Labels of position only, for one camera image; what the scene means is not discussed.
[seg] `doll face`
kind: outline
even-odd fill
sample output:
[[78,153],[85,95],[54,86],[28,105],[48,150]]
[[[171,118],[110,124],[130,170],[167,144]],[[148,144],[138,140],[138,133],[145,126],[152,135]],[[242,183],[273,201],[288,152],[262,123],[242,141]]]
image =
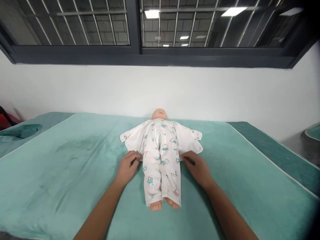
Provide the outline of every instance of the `doll face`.
[[156,118],[162,118],[164,120],[167,120],[167,114],[163,109],[158,108],[152,114],[152,120]]

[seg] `window frame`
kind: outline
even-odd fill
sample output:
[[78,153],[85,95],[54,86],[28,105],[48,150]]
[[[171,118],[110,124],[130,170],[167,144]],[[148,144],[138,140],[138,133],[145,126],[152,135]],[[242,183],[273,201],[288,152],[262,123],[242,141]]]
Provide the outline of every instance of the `window frame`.
[[130,46],[15,45],[0,27],[0,49],[13,63],[290,69],[317,41],[303,14],[282,48],[142,47],[140,1],[125,0]]

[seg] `white wall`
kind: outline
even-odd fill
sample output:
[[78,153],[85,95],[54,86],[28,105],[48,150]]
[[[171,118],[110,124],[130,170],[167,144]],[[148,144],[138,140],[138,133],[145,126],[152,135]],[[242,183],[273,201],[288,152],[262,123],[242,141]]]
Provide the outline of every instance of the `white wall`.
[[0,105],[30,119],[94,112],[247,121],[279,141],[320,122],[320,48],[293,70],[13,65],[0,53]]

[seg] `onesie leg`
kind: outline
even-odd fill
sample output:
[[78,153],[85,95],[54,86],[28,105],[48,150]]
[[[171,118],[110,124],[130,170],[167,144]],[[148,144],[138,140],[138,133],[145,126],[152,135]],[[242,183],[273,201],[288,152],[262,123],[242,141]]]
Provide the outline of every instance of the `onesie leg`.
[[180,159],[174,142],[168,142],[160,149],[162,164],[160,172],[162,177],[162,197],[173,208],[181,206],[181,176]]
[[147,207],[155,202],[163,201],[161,196],[161,174],[159,164],[161,157],[159,150],[145,151],[143,155],[144,193]]

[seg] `baby onesie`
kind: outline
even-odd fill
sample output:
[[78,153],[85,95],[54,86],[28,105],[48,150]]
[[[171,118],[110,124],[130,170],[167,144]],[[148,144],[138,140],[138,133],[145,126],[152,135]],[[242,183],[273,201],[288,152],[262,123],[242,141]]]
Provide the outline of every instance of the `baby onesie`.
[[203,150],[198,142],[202,134],[177,122],[157,118],[148,120],[120,135],[128,151],[143,155],[146,205],[168,197],[181,206],[179,154]]

